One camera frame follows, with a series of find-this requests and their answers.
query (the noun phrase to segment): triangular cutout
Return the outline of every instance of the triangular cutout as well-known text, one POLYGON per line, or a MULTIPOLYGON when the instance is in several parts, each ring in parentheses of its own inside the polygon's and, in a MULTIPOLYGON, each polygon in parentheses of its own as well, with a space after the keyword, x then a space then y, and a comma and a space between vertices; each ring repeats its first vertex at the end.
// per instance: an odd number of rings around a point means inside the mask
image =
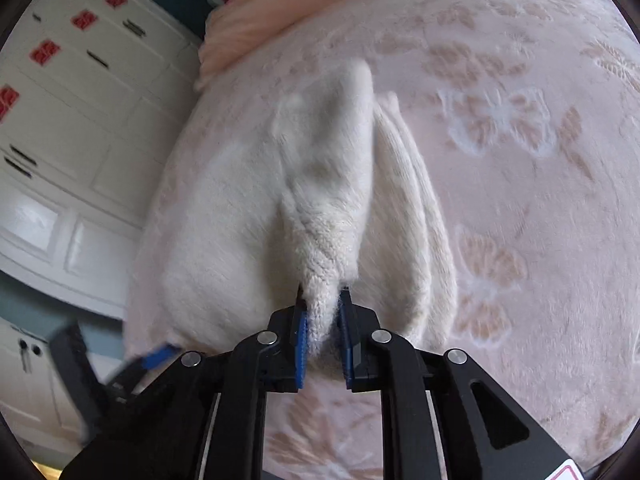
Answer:
POLYGON ((484 383, 471 385, 482 420, 494 449, 503 449, 529 437, 529 429, 520 422, 484 383))

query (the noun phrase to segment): fuzzy fabric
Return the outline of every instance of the fuzzy fabric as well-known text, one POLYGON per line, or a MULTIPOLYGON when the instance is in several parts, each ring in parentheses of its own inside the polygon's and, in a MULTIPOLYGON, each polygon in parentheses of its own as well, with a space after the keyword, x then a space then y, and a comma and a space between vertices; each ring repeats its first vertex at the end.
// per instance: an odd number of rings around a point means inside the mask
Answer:
POLYGON ((398 99, 362 61, 285 97, 257 140, 212 160, 162 279, 185 346, 231 350, 302 284, 312 362, 328 363, 340 288, 383 326, 441 350, 456 313, 453 257, 398 99))

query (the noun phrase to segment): white wardrobe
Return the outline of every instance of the white wardrobe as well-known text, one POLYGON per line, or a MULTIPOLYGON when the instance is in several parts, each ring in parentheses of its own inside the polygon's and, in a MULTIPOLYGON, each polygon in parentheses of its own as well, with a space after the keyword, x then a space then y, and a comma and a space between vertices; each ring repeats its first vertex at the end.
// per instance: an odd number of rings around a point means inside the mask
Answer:
POLYGON ((0 270, 122 318, 198 40, 150 0, 34 0, 0 52, 0 270))

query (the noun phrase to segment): white label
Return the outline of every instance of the white label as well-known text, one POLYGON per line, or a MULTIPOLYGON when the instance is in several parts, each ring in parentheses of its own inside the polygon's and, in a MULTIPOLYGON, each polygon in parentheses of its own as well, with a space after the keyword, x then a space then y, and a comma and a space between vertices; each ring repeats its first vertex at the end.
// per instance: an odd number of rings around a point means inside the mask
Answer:
POLYGON ((564 462, 558 469, 553 471, 545 480, 584 480, 582 474, 571 459, 564 462))

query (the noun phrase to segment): white cloth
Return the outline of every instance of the white cloth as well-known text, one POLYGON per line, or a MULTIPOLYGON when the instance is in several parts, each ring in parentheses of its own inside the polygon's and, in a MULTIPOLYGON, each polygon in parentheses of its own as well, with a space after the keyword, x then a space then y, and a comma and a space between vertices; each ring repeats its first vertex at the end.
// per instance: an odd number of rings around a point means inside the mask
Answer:
POLYGON ((366 63, 348 62, 285 97, 254 138, 210 161, 182 212, 162 277, 174 342, 231 350, 300 283, 312 359, 343 285, 386 328, 443 349, 453 257, 395 95, 377 99, 366 63))

